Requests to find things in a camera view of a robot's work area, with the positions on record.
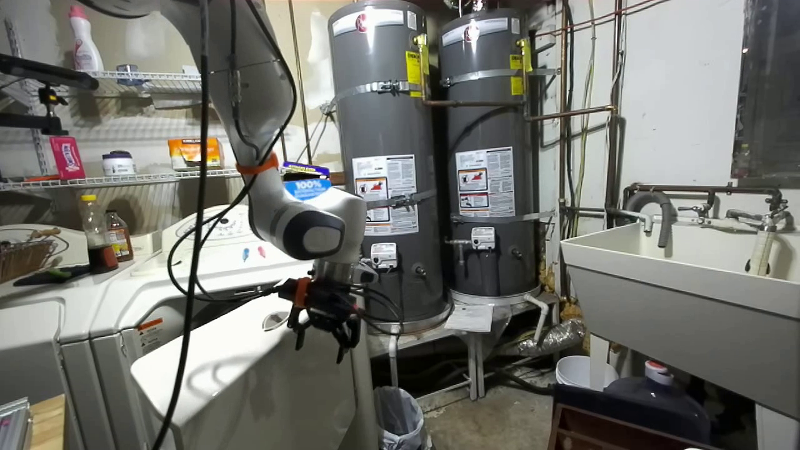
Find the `warning label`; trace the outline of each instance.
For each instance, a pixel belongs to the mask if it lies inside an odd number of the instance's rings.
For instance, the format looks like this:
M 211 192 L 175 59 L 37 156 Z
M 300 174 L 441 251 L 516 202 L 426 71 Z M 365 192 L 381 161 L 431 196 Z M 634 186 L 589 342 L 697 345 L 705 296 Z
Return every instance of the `warning label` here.
M 514 147 L 469 151 L 456 156 L 459 214 L 469 217 L 516 217 Z
M 352 157 L 355 196 L 367 200 L 365 235 L 412 235 L 420 230 L 419 209 L 390 209 L 395 199 L 419 192 L 416 170 L 416 156 Z

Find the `robotic arm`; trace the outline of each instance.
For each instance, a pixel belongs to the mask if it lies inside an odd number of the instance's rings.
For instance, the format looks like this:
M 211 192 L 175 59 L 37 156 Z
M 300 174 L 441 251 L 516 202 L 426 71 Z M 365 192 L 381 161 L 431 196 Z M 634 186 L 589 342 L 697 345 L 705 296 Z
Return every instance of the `robotic arm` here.
M 202 46 L 197 0 L 82 0 L 116 16 L 144 17 L 164 14 L 191 46 L 196 60 L 209 50 L 211 97 L 225 124 L 237 167 L 250 191 L 250 227 L 299 260 L 319 260 L 319 280 L 349 282 L 361 257 L 365 205 L 340 191 L 300 202 L 282 191 L 282 175 L 270 154 L 280 125 L 296 110 L 296 85 L 270 22 L 259 0 L 212 0 Z

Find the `bucket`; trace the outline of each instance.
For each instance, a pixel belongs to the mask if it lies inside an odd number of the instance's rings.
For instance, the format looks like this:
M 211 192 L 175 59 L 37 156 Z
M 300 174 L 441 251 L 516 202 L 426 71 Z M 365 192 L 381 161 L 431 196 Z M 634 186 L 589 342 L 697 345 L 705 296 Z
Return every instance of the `bucket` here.
M 606 391 L 606 385 L 616 380 L 616 371 L 606 366 L 601 377 L 602 380 L 594 384 L 594 359 L 589 355 L 569 355 L 555 364 L 557 385 Z

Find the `concrete floor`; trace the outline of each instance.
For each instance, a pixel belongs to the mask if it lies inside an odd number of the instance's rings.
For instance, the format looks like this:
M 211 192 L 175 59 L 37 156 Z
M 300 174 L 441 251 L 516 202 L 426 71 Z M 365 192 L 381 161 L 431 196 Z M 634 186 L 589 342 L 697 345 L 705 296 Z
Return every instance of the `concrete floor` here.
M 426 416 L 436 450 L 546 450 L 552 401 L 494 387 L 484 401 L 460 401 Z

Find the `white sink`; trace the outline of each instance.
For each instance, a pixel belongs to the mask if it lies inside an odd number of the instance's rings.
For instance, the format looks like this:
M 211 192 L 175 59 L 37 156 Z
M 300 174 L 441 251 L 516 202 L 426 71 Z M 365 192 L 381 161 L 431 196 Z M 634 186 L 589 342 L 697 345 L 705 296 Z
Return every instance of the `white sink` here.
M 562 244 L 589 327 L 782 416 L 800 417 L 800 235 L 777 235 L 751 275 L 756 235 L 644 226 Z

